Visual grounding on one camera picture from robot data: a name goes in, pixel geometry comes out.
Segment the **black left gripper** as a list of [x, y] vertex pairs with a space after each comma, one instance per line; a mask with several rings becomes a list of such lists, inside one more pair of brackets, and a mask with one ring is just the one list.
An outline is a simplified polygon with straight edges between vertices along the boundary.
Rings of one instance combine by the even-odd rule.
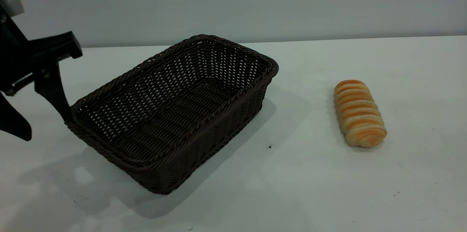
[[[83, 55], [73, 32], [28, 40], [1, 6], [0, 42], [1, 91], [15, 94], [35, 81], [35, 91], [55, 108], [65, 123], [72, 122], [73, 114], [63, 89], [60, 68], [54, 63]], [[30, 124], [3, 94], [0, 94], [0, 129], [24, 141], [32, 138]]]

